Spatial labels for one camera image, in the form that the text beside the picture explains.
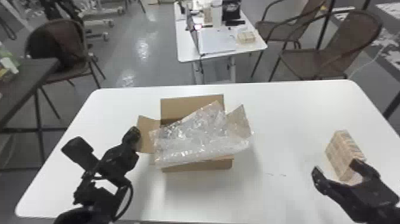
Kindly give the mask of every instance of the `box flap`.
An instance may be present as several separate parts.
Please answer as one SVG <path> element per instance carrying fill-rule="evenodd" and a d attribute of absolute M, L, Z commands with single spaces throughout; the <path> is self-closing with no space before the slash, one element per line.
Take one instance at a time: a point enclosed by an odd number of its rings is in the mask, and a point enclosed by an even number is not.
<path fill-rule="evenodd" d="M 161 99 L 161 124 L 166 125 L 181 120 L 214 101 L 218 101 L 225 110 L 224 95 Z"/>
<path fill-rule="evenodd" d="M 241 138 L 249 138 L 251 136 L 251 128 L 243 104 L 226 116 L 228 123 L 231 125 L 229 127 L 231 131 Z"/>
<path fill-rule="evenodd" d="M 152 141 L 149 136 L 149 131 L 159 129 L 160 128 L 160 121 L 150 119 L 145 116 L 139 116 L 137 118 L 137 128 L 140 130 L 140 134 L 142 138 L 140 139 L 139 149 L 141 153 L 154 153 L 154 148 Z"/>

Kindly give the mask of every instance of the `laptop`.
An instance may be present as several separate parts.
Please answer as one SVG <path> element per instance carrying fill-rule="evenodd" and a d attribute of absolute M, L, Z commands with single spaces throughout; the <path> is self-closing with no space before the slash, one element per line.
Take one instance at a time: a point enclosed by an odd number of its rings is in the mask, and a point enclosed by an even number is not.
<path fill-rule="evenodd" d="M 200 24 L 195 24 L 190 11 L 187 12 L 187 29 L 201 56 L 236 50 L 236 40 L 232 30 L 228 27 L 203 28 Z"/>

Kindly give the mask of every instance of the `dark table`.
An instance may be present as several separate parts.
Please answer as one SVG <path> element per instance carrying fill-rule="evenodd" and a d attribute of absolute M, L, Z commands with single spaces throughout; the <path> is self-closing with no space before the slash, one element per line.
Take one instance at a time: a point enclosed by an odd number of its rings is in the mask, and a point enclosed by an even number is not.
<path fill-rule="evenodd" d="M 8 83 L 0 83 L 0 133 L 36 132 L 39 138 L 40 158 L 45 161 L 43 131 L 64 131 L 66 128 L 42 128 L 38 89 L 45 83 L 49 75 L 56 71 L 59 62 L 56 58 L 26 59 L 21 62 L 19 74 Z M 15 113 L 34 96 L 36 112 L 36 128 L 5 127 Z M 40 169 L 40 167 L 24 167 L 1 169 L 0 172 Z"/>

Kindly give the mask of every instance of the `wicker chair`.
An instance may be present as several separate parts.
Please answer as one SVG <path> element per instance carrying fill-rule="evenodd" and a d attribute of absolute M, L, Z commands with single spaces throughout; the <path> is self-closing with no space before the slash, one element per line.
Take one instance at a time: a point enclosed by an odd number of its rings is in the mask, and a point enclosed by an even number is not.
<path fill-rule="evenodd" d="M 88 53 L 88 45 L 86 36 L 80 23 L 69 19 L 51 20 L 37 29 L 35 29 L 28 37 L 25 44 L 25 56 L 31 58 L 49 58 L 60 56 L 63 52 L 56 51 L 57 46 L 63 46 L 64 49 L 70 50 L 75 60 L 65 61 L 68 67 L 60 67 L 56 73 L 51 74 L 46 80 L 45 85 L 55 82 L 67 81 L 70 85 L 74 84 L 70 79 L 82 76 L 92 76 L 96 86 L 100 88 L 99 81 L 93 71 L 94 65 L 105 79 L 103 72 L 95 61 L 95 57 Z M 60 119 L 60 115 L 50 101 L 43 87 L 40 87 L 43 95 L 48 101 L 54 114 Z"/>
<path fill-rule="evenodd" d="M 303 26 L 339 13 L 348 13 L 348 15 L 324 49 L 285 50 L 286 45 L 290 42 L 290 36 L 296 33 L 294 30 L 283 44 L 282 52 L 268 81 L 271 82 L 280 60 L 300 80 L 327 77 L 347 79 L 345 70 L 353 63 L 358 54 L 377 38 L 382 29 L 382 22 L 378 16 L 367 11 L 344 10 L 320 15 L 304 23 Z"/>
<path fill-rule="evenodd" d="M 303 36 L 305 30 L 307 30 L 307 26 L 302 26 L 304 23 L 309 21 L 310 19 L 314 18 L 315 15 L 318 13 L 319 9 L 322 7 L 322 5 L 325 3 L 325 0 L 308 0 L 308 2 L 305 4 L 303 10 L 301 11 L 300 15 L 289 18 L 285 21 L 282 22 L 272 22 L 272 21 L 265 21 L 265 17 L 267 16 L 268 10 L 275 4 L 282 2 L 284 0 L 276 0 L 272 2 L 271 4 L 267 5 L 265 8 L 264 14 L 262 15 L 262 18 L 260 21 L 255 23 L 255 27 L 258 30 L 258 33 L 260 36 L 264 39 L 264 41 L 267 43 L 268 41 L 280 41 L 284 42 L 286 38 L 289 36 L 289 34 L 293 31 L 296 30 L 296 33 L 294 33 L 291 37 L 290 40 L 293 42 L 294 48 L 299 48 L 301 49 L 301 44 L 299 39 L 301 36 Z M 263 56 L 264 52 L 260 53 L 260 56 L 257 59 L 257 62 L 255 63 L 253 72 L 251 73 L 251 77 L 254 76 L 254 73 L 258 67 L 258 64 L 260 63 L 261 57 Z"/>

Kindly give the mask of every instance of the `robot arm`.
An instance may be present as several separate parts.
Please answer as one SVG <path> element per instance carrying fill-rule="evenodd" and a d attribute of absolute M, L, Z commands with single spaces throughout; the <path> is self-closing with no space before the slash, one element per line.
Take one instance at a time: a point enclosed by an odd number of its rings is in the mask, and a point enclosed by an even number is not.
<path fill-rule="evenodd" d="M 362 176 L 361 183 L 350 186 L 328 180 L 315 167 L 311 173 L 315 188 L 337 202 L 354 222 L 400 223 L 400 208 L 395 207 L 399 197 L 380 180 L 378 171 L 356 159 L 350 167 Z"/>
<path fill-rule="evenodd" d="M 122 143 L 109 149 L 101 160 L 92 153 L 93 148 L 81 137 L 70 140 L 61 151 L 85 172 L 82 181 L 74 193 L 74 203 L 82 207 L 59 215 L 55 224 L 109 224 L 115 222 L 128 209 L 133 198 L 132 183 L 125 174 L 138 162 L 136 144 L 140 132 L 132 127 L 123 137 Z M 117 187 L 115 194 L 105 188 L 97 188 L 96 180 L 108 180 Z M 130 192 L 125 207 L 117 214 L 124 197 Z"/>

